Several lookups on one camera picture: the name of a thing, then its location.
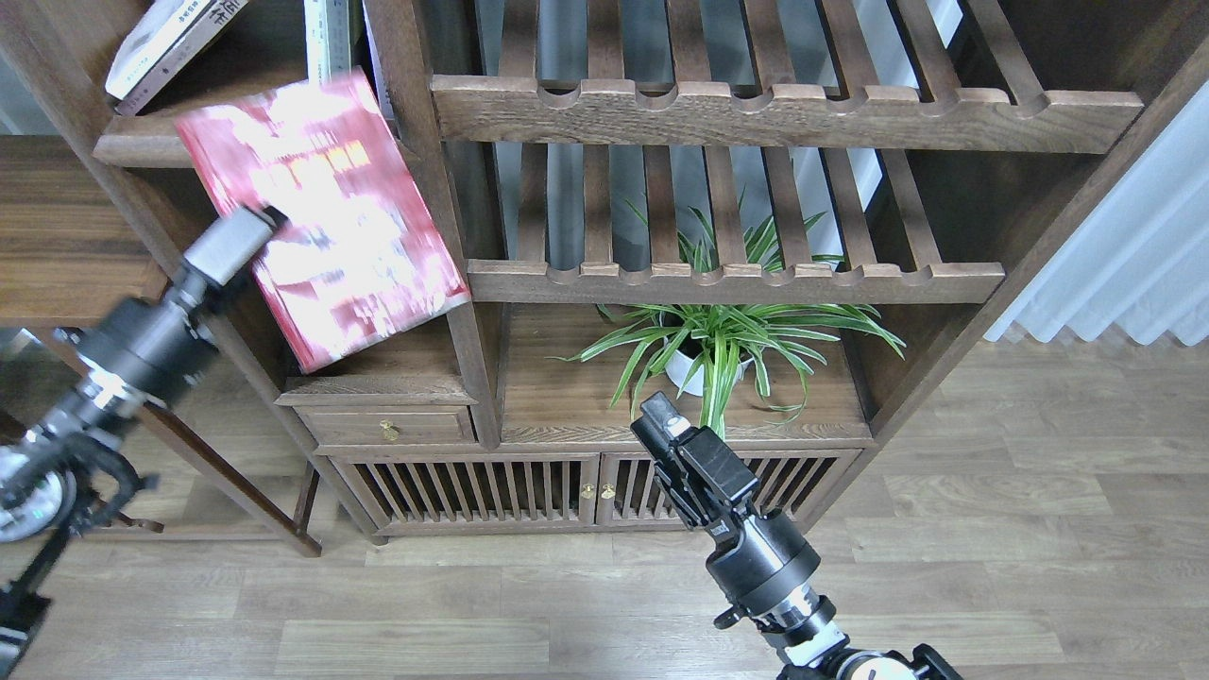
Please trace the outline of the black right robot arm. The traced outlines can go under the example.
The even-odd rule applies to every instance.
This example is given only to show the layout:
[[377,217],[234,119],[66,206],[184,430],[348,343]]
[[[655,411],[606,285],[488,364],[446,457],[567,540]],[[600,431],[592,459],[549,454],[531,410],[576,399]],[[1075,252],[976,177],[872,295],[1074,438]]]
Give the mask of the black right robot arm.
[[640,405],[631,430],[681,521],[713,538],[707,571],[729,603],[715,627],[752,621],[782,659],[782,679],[958,678],[926,644],[912,655],[850,646],[833,603],[812,590],[817,552],[782,511],[758,508],[758,478],[712,430],[692,426],[664,393]]

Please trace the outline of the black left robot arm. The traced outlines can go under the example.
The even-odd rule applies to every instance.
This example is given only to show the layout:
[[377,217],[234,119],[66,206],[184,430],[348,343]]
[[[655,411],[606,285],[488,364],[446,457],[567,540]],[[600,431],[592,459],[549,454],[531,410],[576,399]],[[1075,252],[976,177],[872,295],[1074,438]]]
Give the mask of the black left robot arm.
[[50,534],[27,571],[2,589],[4,678],[42,629],[51,603],[37,588],[69,542],[157,485],[121,453],[137,413],[172,407],[199,382],[216,357],[206,323],[225,312],[247,266],[288,221],[271,206],[216,219],[185,250],[160,301],[122,298],[79,338],[81,382],[2,446],[2,541]]

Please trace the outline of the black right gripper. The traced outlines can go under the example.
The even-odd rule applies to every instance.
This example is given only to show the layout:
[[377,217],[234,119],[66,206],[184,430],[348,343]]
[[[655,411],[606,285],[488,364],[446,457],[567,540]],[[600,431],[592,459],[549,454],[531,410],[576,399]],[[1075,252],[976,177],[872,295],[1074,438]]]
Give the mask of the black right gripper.
[[756,507],[759,478],[712,430],[692,427],[664,392],[640,404],[630,430],[684,525],[713,538],[707,571],[731,605],[723,620],[774,620],[818,567],[804,534],[782,511]]

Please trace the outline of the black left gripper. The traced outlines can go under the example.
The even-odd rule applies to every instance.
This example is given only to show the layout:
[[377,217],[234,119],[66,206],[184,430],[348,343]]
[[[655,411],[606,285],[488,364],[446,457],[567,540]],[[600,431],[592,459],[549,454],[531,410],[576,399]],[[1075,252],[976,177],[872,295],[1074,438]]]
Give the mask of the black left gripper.
[[137,413],[146,403],[178,400],[216,356],[206,323],[233,301],[247,264],[288,223],[272,206],[237,208],[216,219],[185,250],[160,301],[125,298],[79,341],[88,373],[57,409]]

